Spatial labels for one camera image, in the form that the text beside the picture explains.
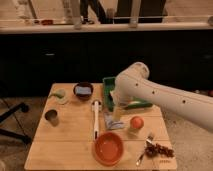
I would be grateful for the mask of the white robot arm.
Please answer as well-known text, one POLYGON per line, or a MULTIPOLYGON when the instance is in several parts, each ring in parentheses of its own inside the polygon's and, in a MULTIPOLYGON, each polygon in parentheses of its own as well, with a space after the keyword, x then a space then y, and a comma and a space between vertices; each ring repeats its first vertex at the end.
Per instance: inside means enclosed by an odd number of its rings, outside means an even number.
POLYGON ((186 120, 213 133, 213 98, 188 92, 148 80, 149 69, 135 62, 115 78, 113 101, 127 106, 133 97, 166 108, 186 120))

